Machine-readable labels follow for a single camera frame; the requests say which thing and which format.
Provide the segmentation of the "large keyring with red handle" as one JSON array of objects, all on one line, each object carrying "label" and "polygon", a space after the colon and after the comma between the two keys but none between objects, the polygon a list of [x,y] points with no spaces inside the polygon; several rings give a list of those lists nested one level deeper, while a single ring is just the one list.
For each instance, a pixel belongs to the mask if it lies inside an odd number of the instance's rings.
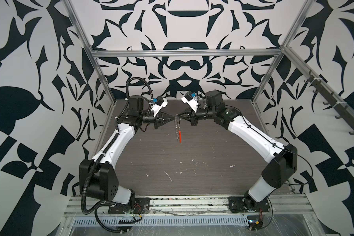
[{"label": "large keyring with red handle", "polygon": [[176,128],[176,136],[177,136],[177,141],[179,143],[182,142],[182,133],[181,133],[181,129],[180,129],[180,122],[181,119],[178,115],[175,116],[175,128]]}]

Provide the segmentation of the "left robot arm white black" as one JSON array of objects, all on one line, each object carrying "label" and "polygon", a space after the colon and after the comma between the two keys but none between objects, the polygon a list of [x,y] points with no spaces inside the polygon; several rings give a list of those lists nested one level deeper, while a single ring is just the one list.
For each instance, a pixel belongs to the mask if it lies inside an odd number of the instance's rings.
[{"label": "left robot arm white black", "polygon": [[144,109],[145,98],[133,95],[127,101],[125,111],[117,118],[115,131],[90,160],[83,160],[79,165],[79,181],[82,208],[86,208],[87,198],[127,205],[134,196],[130,189],[120,186],[115,173],[116,164],[126,145],[135,136],[143,124],[154,124],[159,128],[174,116],[162,111],[168,100],[161,96],[154,98]]}]

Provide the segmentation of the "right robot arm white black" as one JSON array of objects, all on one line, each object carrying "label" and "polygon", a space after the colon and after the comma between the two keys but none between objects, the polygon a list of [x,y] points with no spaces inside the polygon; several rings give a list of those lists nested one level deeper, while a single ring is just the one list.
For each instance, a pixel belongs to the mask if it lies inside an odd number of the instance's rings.
[{"label": "right robot arm white black", "polygon": [[238,108],[226,105],[220,92],[207,92],[203,97],[203,106],[200,106],[199,99],[197,94],[188,91],[181,100],[189,108],[179,113],[178,117],[189,121],[192,126],[197,125],[200,120],[214,120],[216,124],[247,142],[267,163],[261,177],[244,194],[244,208],[252,210],[296,172],[297,149],[293,145],[285,146],[266,135]]}]

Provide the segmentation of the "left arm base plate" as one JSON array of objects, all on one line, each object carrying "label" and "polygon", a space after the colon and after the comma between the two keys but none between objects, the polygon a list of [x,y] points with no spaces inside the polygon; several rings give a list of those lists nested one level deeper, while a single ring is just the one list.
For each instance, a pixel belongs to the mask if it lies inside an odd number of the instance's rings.
[{"label": "left arm base plate", "polygon": [[128,204],[116,204],[115,206],[110,206],[109,214],[142,214],[149,210],[150,198],[147,197],[135,197],[129,201]]}]

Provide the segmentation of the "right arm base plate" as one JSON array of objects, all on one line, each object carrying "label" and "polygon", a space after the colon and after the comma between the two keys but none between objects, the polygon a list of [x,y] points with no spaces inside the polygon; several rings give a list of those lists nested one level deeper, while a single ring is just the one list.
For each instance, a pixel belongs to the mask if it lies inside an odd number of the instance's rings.
[{"label": "right arm base plate", "polygon": [[228,197],[228,207],[232,213],[260,213],[269,212],[270,210],[270,204],[267,198],[256,202],[249,196]]}]

